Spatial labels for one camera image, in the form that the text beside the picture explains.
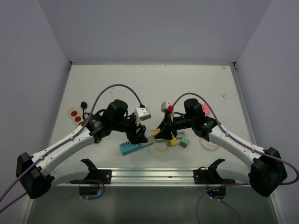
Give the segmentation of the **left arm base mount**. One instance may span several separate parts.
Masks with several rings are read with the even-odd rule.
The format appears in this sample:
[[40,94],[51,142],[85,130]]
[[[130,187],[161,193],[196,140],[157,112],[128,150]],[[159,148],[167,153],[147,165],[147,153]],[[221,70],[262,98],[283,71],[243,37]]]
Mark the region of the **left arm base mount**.
[[97,169],[90,171],[84,179],[70,181],[70,184],[110,184],[112,179],[112,170],[110,169]]

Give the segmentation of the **yellow USB charger plug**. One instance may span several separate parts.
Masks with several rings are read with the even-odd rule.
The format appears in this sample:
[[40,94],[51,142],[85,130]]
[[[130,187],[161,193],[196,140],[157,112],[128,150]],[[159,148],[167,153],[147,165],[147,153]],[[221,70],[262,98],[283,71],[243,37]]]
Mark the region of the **yellow USB charger plug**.
[[178,145],[177,138],[172,138],[171,140],[167,140],[168,147],[176,147]]

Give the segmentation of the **teal USB hub strip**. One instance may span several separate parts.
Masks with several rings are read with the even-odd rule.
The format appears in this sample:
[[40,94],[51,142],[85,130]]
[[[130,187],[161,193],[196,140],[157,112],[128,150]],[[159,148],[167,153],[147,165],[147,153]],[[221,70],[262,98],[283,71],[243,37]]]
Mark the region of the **teal USB hub strip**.
[[119,145],[119,149],[122,155],[128,155],[131,153],[134,153],[136,151],[139,151],[143,148],[149,147],[154,144],[154,141],[150,140],[147,143],[141,143],[141,144],[132,144],[130,141],[123,142]]

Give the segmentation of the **yellow small charger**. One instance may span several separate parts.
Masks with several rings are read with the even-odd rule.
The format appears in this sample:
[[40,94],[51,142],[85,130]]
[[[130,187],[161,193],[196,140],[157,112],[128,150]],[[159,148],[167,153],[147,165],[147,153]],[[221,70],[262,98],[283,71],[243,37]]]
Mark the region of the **yellow small charger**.
[[151,130],[152,138],[156,140],[156,136],[159,134],[159,132],[160,132],[160,129],[152,129]]

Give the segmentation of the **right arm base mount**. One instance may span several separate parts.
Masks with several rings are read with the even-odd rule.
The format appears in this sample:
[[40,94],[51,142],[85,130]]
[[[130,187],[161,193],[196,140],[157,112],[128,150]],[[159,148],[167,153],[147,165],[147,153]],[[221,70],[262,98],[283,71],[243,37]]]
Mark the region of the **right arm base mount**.
[[215,184],[234,184],[235,180],[232,179],[223,179],[216,172],[215,168],[205,168],[200,167],[193,170],[193,178],[195,184],[204,184],[204,185],[215,185]]

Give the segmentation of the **green USB charger plug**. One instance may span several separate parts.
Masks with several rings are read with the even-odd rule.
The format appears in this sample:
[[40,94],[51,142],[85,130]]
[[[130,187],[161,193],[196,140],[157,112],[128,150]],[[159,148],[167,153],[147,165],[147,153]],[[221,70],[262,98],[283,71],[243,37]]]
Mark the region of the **green USB charger plug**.
[[183,148],[186,148],[189,145],[190,140],[187,137],[182,137],[179,145]]

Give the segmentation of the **pink charger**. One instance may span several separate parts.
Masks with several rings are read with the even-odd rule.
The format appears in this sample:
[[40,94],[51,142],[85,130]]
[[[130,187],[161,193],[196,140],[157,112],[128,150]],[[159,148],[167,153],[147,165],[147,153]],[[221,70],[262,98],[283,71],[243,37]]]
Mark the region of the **pink charger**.
[[211,110],[206,104],[202,104],[202,110],[206,116],[211,114]]

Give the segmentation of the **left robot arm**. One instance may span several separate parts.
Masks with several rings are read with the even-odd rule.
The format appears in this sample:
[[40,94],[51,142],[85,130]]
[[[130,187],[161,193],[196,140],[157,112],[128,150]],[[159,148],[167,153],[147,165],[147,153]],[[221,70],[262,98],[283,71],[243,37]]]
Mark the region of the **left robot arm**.
[[149,109],[143,105],[128,114],[128,105],[114,100],[107,109],[90,113],[82,125],[47,149],[33,155],[21,154],[17,158],[16,176],[31,199],[43,196],[61,183],[102,185],[99,171],[90,159],[81,159],[67,169],[60,164],[79,150],[99,143],[112,131],[125,133],[133,145],[147,143],[146,127],[141,121],[150,117]]

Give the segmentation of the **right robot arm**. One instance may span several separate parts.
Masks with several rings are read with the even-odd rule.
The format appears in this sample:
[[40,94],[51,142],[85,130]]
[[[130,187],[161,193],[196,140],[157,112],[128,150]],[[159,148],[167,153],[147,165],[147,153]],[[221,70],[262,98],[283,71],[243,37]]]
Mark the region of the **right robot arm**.
[[216,119],[205,115],[197,99],[184,102],[185,113],[174,116],[174,108],[163,102],[161,111],[164,118],[156,139],[171,140],[177,132],[192,129],[196,136],[214,143],[237,157],[243,164],[231,165],[225,159],[217,159],[209,167],[194,170],[196,184],[249,184],[259,195],[268,197],[287,178],[280,153],[274,149],[263,149],[231,134]]

